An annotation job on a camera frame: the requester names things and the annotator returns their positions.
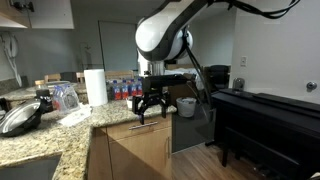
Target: door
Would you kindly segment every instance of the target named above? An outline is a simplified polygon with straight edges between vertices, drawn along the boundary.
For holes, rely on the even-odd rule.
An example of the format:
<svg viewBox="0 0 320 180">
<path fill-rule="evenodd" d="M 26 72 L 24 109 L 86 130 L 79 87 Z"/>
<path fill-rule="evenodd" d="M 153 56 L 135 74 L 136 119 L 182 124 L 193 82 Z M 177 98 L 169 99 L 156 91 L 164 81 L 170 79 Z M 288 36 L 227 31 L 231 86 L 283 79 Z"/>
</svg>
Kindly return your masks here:
<svg viewBox="0 0 320 180">
<path fill-rule="evenodd" d="M 137 69 L 136 25 L 100 21 L 99 28 L 105 70 Z"/>
<path fill-rule="evenodd" d="M 114 180 L 171 179 L 171 127 L 110 142 Z"/>
</svg>

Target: bottle cap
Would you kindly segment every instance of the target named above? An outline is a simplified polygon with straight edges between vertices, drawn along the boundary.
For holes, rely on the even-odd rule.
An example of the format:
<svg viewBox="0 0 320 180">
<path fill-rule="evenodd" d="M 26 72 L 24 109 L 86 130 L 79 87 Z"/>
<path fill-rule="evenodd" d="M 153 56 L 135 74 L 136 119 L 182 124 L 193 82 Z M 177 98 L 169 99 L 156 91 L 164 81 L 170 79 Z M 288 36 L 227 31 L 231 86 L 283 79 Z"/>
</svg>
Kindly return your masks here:
<svg viewBox="0 0 320 180">
<path fill-rule="evenodd" d="M 34 84 L 35 84 L 35 85 L 42 85 L 42 84 L 44 84 L 44 80 L 34 81 Z"/>
</svg>

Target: upper cabinet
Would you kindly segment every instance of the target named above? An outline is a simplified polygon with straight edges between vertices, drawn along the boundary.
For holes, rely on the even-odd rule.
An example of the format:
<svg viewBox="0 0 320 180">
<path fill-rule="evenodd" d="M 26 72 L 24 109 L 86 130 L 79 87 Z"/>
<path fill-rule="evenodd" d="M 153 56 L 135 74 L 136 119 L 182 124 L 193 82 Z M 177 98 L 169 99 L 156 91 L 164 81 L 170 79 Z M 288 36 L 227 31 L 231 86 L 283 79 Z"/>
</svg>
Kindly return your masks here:
<svg viewBox="0 0 320 180">
<path fill-rule="evenodd" d="M 73 29 L 70 0 L 27 0 L 35 12 L 29 12 L 32 28 Z"/>
<path fill-rule="evenodd" d="M 0 27 L 28 28 L 29 18 L 10 5 L 9 0 L 0 0 Z"/>
<path fill-rule="evenodd" d="M 21 11 L 10 6 L 10 2 L 28 5 L 32 2 L 34 12 L 29 9 Z M 8 23 L 1 19 L 9 19 L 33 29 L 73 29 L 74 23 L 70 0 L 0 0 L 0 27 Z"/>
</svg>

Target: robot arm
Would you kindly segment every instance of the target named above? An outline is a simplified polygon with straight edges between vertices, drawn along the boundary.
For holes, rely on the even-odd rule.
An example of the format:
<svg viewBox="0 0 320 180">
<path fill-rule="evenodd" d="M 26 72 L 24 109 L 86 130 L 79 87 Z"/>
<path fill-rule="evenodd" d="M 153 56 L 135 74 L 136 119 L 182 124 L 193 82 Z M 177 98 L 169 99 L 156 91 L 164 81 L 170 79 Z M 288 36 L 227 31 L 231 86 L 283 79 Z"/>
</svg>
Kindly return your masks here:
<svg viewBox="0 0 320 180">
<path fill-rule="evenodd" d="M 235 6 L 252 14 L 277 19 L 284 16 L 300 0 L 291 0 L 287 8 L 272 12 L 260 11 L 238 0 L 166 0 L 149 17 L 139 22 L 136 31 L 139 76 L 144 77 L 142 80 L 144 96 L 133 98 L 133 112 L 140 115 L 142 124 L 144 111 L 149 106 L 160 104 L 162 115 L 165 117 L 164 111 L 169 106 L 169 94 L 162 93 L 162 87 L 185 84 L 188 81 L 181 75 L 163 75 L 163 61 L 179 59 L 186 54 L 186 51 L 189 55 L 192 54 L 190 51 L 192 36 L 186 27 L 202 10 L 218 2 L 229 3 L 228 9 Z"/>
</svg>

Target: light switch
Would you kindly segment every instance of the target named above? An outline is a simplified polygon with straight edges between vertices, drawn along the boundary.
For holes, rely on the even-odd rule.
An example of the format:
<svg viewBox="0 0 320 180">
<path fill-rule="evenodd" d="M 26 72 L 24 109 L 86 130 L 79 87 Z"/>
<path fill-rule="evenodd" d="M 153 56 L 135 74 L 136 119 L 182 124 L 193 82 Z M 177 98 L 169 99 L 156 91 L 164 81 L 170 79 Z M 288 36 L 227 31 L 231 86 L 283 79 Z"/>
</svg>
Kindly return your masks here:
<svg viewBox="0 0 320 180">
<path fill-rule="evenodd" d="M 247 67 L 247 59 L 248 59 L 247 56 L 242 56 L 241 57 L 241 59 L 240 59 L 240 66 L 241 67 Z"/>
</svg>

